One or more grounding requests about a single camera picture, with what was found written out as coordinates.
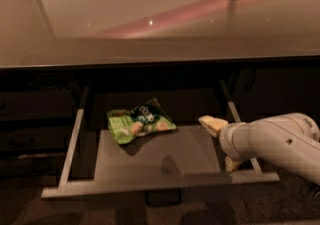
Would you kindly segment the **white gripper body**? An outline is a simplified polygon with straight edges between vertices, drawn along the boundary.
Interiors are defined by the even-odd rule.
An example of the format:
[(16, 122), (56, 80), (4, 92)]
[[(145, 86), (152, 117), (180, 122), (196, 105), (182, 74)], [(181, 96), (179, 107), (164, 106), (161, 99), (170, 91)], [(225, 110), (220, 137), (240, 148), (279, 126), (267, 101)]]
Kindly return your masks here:
[(249, 144), (248, 123), (229, 124), (221, 131), (219, 142), (224, 153), (233, 161), (243, 162), (254, 157)]

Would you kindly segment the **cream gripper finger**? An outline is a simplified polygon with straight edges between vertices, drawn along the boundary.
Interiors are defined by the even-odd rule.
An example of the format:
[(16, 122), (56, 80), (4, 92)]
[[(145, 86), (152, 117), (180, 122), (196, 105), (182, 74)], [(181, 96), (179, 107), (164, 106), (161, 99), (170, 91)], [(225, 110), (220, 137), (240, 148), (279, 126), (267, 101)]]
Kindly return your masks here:
[(225, 170), (228, 173), (232, 173), (238, 170), (241, 164), (242, 164), (242, 161), (234, 161), (229, 156), (225, 158)]
[(198, 121), (213, 137), (218, 137), (220, 132), (228, 125), (226, 120), (208, 115), (200, 117)]

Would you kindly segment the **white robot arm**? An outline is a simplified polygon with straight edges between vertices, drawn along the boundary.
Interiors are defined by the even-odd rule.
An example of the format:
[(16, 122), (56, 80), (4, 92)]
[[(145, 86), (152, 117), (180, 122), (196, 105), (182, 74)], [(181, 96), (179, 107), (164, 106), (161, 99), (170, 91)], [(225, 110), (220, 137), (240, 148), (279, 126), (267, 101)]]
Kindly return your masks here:
[(202, 116), (199, 122), (219, 139), (228, 172), (247, 160), (261, 158), (320, 184), (319, 127), (309, 116), (290, 113), (250, 123)]

